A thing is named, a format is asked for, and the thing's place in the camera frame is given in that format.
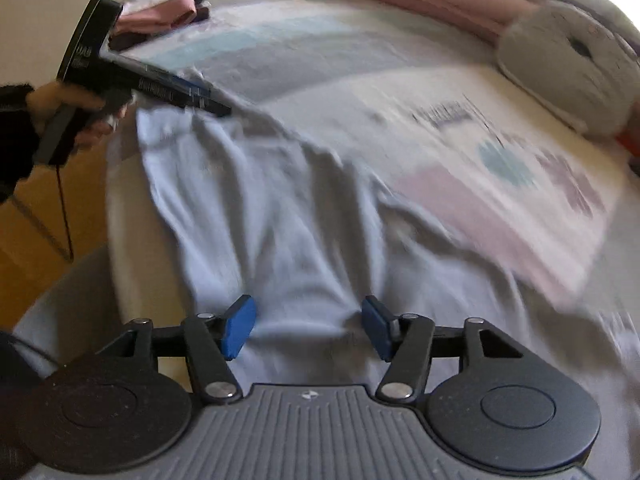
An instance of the black sleeve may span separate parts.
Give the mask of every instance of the black sleeve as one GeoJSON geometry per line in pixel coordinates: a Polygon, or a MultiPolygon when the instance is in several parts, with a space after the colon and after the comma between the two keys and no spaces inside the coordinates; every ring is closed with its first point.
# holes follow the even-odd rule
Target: black sleeve
{"type": "Polygon", "coordinates": [[[40,138],[24,101],[31,91],[33,88],[28,85],[0,88],[0,202],[33,169],[33,153],[40,138]]]}

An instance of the metal bolt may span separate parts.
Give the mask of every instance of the metal bolt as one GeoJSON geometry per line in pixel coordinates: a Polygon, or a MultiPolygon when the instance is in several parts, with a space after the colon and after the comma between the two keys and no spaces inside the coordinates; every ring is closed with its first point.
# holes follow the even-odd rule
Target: metal bolt
{"type": "Polygon", "coordinates": [[[207,384],[204,391],[211,397],[215,397],[217,399],[228,399],[229,397],[233,397],[238,389],[234,384],[218,381],[207,384]]]}
{"type": "Polygon", "coordinates": [[[387,383],[380,391],[387,399],[406,399],[414,393],[414,389],[404,383],[387,383]]]}

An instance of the human hand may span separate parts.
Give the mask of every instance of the human hand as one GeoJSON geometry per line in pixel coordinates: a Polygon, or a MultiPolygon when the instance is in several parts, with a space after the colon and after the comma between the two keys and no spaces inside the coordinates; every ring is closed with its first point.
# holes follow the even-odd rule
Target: human hand
{"type": "MultiPolygon", "coordinates": [[[[36,132],[44,133],[47,121],[56,113],[61,105],[71,105],[88,111],[98,111],[104,105],[104,99],[78,85],[52,81],[27,94],[27,110],[36,132]]],[[[116,118],[124,117],[126,107],[121,108],[116,118]]],[[[90,148],[113,131],[113,126],[106,120],[95,121],[76,135],[78,148],[90,148]]]]}

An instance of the wooden floor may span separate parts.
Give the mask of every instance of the wooden floor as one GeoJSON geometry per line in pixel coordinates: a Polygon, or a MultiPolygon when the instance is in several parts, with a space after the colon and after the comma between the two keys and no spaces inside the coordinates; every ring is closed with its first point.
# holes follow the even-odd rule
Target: wooden floor
{"type": "MultiPolygon", "coordinates": [[[[104,146],[76,155],[62,169],[76,258],[106,243],[105,171],[104,146]]],[[[55,172],[36,168],[15,195],[66,247],[55,172]]],[[[11,202],[0,205],[0,327],[11,328],[68,268],[11,202]]]]}

